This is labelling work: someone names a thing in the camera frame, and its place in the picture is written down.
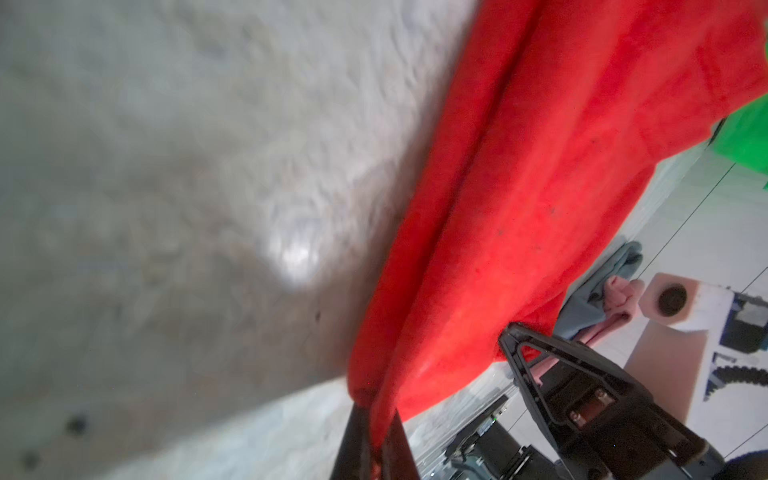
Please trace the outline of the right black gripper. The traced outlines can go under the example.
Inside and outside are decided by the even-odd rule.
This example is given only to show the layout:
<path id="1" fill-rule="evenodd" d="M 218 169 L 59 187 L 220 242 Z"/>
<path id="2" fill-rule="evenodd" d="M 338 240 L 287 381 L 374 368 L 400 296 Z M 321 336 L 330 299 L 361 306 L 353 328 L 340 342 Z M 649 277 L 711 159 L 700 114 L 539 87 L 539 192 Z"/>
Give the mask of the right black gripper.
<path id="1" fill-rule="evenodd" d="M 725 467 L 706 440 L 588 346 L 520 323 L 499 347 L 534 422 L 574 479 L 713 479 Z"/>

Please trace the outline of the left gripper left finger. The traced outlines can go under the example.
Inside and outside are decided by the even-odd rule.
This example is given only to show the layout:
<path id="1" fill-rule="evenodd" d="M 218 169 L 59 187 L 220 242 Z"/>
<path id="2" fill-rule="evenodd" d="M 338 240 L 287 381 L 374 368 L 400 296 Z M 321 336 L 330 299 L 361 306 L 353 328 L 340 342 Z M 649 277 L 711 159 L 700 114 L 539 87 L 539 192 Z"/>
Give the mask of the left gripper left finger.
<path id="1" fill-rule="evenodd" d="M 371 476 L 369 412 L 354 404 L 329 479 L 370 480 Z"/>

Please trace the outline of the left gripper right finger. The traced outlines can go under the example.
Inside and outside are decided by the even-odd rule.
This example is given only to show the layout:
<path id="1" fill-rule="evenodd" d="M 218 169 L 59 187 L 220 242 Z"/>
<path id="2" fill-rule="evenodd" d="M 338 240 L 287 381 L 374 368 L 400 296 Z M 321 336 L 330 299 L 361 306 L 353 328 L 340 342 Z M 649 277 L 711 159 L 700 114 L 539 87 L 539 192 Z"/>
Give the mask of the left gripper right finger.
<path id="1" fill-rule="evenodd" d="M 381 446 L 381 478 L 383 480 L 419 480 L 403 423 L 398 413 L 389 426 Z"/>

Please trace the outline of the red t-shirt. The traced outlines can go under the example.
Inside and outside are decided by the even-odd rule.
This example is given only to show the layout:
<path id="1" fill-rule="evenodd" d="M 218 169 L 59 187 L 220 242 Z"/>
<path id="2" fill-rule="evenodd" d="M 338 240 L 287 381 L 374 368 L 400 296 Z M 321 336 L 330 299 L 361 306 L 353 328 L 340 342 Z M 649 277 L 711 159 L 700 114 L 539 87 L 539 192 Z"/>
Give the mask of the red t-shirt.
<path id="1" fill-rule="evenodd" d="M 347 373 L 379 448 L 553 330 L 659 162 L 767 90 L 763 1 L 484 1 Z"/>

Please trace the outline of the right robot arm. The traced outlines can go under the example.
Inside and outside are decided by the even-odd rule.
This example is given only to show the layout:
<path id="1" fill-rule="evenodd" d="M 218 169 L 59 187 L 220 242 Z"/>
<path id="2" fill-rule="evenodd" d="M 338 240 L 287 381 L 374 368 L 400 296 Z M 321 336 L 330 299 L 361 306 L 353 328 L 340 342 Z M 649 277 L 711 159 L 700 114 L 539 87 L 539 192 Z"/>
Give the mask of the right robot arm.
<path id="1" fill-rule="evenodd" d="M 718 353 L 767 344 L 767 304 L 692 279 L 656 275 L 641 295 L 647 320 L 619 366 L 584 343 L 520 324 L 499 339 L 526 407 L 569 479 L 763 479 L 765 451 L 723 458 L 688 421 Z"/>

